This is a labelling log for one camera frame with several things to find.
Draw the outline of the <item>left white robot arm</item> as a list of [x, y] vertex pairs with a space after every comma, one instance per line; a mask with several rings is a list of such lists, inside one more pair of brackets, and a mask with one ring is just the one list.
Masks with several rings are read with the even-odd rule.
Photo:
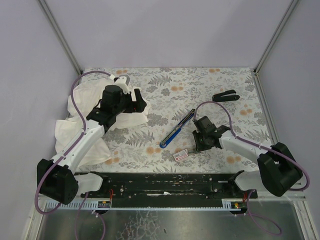
[[138, 88], [126, 93], [118, 85], [106, 86], [101, 100], [87, 115], [84, 128], [62, 151], [37, 164], [36, 194], [67, 205], [76, 196], [98, 191], [103, 178], [96, 173], [76, 175], [76, 169], [90, 148], [116, 123], [118, 115], [142, 113], [146, 106]]

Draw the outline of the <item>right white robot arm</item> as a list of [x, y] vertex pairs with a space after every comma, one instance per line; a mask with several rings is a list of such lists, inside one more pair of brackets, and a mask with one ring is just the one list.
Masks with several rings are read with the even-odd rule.
[[240, 140], [230, 127], [216, 127], [207, 116], [193, 123], [196, 130], [192, 134], [197, 152], [211, 148], [224, 149], [257, 164], [258, 170], [236, 174], [234, 182], [242, 191], [268, 191], [281, 197], [303, 177], [302, 170], [294, 164], [291, 152], [283, 143], [265, 147], [247, 138]]

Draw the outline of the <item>blue stapler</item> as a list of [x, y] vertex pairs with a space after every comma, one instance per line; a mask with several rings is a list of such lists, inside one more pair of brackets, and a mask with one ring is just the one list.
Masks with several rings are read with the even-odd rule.
[[183, 126], [192, 119], [195, 114], [195, 109], [192, 109], [174, 128], [173, 130], [159, 143], [161, 149], [166, 148], [169, 143], [180, 133]]

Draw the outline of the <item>metal staple strip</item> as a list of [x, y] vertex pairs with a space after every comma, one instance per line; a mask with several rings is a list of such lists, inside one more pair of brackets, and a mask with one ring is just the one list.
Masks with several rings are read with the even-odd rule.
[[187, 148], [187, 149], [186, 149], [186, 152], [187, 152], [187, 154], [188, 154], [189, 156], [195, 155], [195, 154], [198, 154], [198, 153], [199, 153], [199, 151], [197, 151], [196, 148]]

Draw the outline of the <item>red white staple box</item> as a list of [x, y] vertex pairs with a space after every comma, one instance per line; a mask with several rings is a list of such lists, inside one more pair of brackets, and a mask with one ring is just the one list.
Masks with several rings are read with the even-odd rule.
[[176, 162], [182, 160], [182, 159], [185, 159], [187, 158], [189, 155], [188, 155], [188, 152], [184, 149], [182, 151], [179, 151], [177, 153], [174, 153], [173, 154], [173, 158]]

